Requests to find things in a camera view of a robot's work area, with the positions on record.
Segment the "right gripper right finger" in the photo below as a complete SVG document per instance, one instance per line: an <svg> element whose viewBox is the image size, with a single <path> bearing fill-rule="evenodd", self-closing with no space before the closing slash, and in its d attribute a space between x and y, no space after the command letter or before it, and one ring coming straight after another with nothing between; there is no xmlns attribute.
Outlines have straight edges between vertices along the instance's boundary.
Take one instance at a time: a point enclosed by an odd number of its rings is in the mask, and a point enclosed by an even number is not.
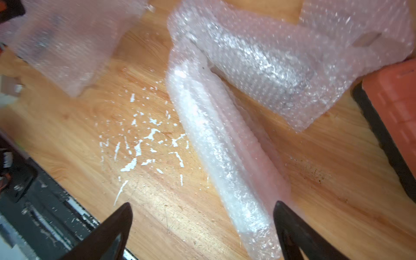
<svg viewBox="0 0 416 260"><path fill-rule="evenodd" d="M286 260L346 260L298 214L282 201L277 201L273 218L283 256Z"/></svg>

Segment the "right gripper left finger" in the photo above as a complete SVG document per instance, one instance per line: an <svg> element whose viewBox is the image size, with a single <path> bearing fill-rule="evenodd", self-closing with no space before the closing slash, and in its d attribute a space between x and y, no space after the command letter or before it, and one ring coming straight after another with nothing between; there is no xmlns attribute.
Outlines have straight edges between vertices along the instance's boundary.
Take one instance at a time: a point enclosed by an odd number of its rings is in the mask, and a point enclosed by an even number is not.
<svg viewBox="0 0 416 260"><path fill-rule="evenodd" d="M124 203L62 260L122 260L133 221L130 203Z"/></svg>

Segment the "bubble clear vase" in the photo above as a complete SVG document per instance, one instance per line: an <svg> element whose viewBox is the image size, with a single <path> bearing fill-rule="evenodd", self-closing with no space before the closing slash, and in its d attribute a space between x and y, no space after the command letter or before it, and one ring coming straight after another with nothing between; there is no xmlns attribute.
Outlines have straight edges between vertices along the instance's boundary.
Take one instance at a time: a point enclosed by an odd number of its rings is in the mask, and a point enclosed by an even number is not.
<svg viewBox="0 0 416 260"><path fill-rule="evenodd" d="M171 50L166 86L248 255L279 259L273 209L279 200L291 201L291 186L268 135L188 40Z"/></svg>

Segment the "bubble wrap sheet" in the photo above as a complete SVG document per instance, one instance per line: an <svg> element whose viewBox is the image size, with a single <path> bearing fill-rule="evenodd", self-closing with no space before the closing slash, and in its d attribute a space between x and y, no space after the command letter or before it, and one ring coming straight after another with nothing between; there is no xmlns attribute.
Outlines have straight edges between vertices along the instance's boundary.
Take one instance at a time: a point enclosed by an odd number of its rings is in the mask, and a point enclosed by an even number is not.
<svg viewBox="0 0 416 260"><path fill-rule="evenodd" d="M23 1L1 42L71 97L94 83L147 1Z"/></svg>

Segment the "bubble wrapped bundle middle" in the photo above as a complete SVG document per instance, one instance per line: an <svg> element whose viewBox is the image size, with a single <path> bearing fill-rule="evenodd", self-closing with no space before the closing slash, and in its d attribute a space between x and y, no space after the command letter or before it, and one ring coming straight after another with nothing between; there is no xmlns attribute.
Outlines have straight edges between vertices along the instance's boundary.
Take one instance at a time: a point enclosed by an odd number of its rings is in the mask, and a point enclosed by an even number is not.
<svg viewBox="0 0 416 260"><path fill-rule="evenodd" d="M297 132L330 109L360 74L350 48L223 1L183 1L167 25L174 44L170 84L218 91L225 79Z"/></svg>

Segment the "bubble wrapped bundle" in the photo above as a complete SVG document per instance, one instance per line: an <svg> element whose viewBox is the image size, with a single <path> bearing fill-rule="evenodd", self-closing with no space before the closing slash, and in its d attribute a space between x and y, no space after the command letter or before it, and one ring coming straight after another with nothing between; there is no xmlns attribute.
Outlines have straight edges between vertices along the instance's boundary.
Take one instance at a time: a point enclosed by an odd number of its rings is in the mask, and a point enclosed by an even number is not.
<svg viewBox="0 0 416 260"><path fill-rule="evenodd" d="M368 66L400 62L414 49L407 1L304 1L300 21L355 51Z"/></svg>
<svg viewBox="0 0 416 260"><path fill-rule="evenodd" d="M297 132L330 109L360 74L350 48L223 1L183 1L167 25L174 44L170 84L218 91L225 79Z"/></svg>

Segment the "bubble wrapped bundle rear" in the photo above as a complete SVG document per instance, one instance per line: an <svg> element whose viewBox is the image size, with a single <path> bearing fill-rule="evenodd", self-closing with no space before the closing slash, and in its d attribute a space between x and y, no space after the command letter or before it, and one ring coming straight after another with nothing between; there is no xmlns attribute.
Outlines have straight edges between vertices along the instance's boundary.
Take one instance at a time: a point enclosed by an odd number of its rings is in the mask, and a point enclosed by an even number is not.
<svg viewBox="0 0 416 260"><path fill-rule="evenodd" d="M368 66L400 62L414 49L407 1L304 1L300 21L355 51Z"/></svg>

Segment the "orange plastic tool case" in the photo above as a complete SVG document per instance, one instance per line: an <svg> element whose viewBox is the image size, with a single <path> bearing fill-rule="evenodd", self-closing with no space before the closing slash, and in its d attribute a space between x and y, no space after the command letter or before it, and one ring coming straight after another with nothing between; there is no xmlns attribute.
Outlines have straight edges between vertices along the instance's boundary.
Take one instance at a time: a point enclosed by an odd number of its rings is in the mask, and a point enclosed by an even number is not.
<svg viewBox="0 0 416 260"><path fill-rule="evenodd" d="M363 78L352 97L411 200L416 199L416 61Z"/></svg>

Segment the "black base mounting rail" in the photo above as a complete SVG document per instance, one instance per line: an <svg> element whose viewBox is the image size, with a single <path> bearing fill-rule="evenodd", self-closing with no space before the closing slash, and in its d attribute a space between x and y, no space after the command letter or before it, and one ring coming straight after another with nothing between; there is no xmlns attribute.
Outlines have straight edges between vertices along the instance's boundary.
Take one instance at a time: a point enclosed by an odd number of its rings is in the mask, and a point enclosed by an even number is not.
<svg viewBox="0 0 416 260"><path fill-rule="evenodd" d="M102 222L1 134L1 240L6 248L28 259L61 260ZM123 260L132 259L125 247Z"/></svg>

